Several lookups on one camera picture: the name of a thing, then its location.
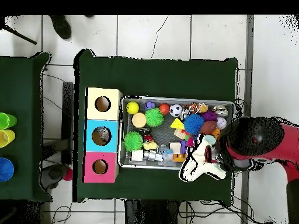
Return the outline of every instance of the brown ball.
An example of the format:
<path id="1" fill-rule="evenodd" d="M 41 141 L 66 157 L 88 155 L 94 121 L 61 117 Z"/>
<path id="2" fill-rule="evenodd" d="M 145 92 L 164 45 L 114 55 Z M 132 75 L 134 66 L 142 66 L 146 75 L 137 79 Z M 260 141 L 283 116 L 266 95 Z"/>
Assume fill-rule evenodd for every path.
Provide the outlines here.
<path id="1" fill-rule="evenodd" d="M 200 129 L 200 134 L 210 135 L 217 127 L 217 123 L 215 121 L 207 121 L 204 122 L 203 126 Z"/>

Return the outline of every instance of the pink box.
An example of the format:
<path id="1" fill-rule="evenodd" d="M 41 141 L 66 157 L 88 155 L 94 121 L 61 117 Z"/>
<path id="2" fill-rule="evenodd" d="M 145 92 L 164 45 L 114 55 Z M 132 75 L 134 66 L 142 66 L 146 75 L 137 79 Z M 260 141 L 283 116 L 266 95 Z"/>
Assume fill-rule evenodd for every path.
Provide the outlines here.
<path id="1" fill-rule="evenodd" d="M 119 172 L 116 153 L 110 152 L 86 152 L 84 164 L 84 183 L 114 183 Z M 93 163 L 103 160 L 107 164 L 106 172 L 97 174 L 93 171 Z"/>

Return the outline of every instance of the green spiky ball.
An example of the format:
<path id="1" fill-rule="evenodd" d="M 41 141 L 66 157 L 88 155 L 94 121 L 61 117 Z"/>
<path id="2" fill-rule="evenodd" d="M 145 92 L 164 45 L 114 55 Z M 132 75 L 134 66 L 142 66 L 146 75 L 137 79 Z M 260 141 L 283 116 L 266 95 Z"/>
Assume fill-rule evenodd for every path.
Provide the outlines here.
<path id="1" fill-rule="evenodd" d="M 127 151 L 138 151 L 143 146 L 142 136 L 137 131 L 130 131 L 124 137 L 124 147 Z"/>
<path id="2" fill-rule="evenodd" d="M 147 124 L 150 127 L 157 127 L 161 125 L 164 120 L 163 114 L 157 107 L 147 110 L 145 112 L 145 117 L 147 119 Z"/>

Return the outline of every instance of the white plush toy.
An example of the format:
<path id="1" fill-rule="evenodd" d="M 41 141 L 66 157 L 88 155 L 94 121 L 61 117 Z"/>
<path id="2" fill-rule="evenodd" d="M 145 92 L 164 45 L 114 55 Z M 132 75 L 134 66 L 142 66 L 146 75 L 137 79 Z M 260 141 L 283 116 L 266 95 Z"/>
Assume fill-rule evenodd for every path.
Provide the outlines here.
<path id="1" fill-rule="evenodd" d="M 179 178 L 184 182 L 192 182 L 204 173 L 214 179 L 226 178 L 227 172 L 221 169 L 219 163 L 206 162 L 204 153 L 206 147 L 211 146 L 211 144 L 200 135 L 198 140 L 195 146 L 188 147 L 187 158 L 180 168 Z"/>

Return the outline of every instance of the yellow ball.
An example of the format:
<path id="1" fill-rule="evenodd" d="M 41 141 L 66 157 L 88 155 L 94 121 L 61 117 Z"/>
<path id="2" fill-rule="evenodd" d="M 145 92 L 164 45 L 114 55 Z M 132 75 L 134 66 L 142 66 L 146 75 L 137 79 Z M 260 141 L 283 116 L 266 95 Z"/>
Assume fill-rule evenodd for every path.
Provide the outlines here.
<path id="1" fill-rule="evenodd" d="M 137 102 L 134 101 L 129 102 L 126 108 L 129 114 L 135 114 L 139 111 L 139 105 L 137 104 Z"/>

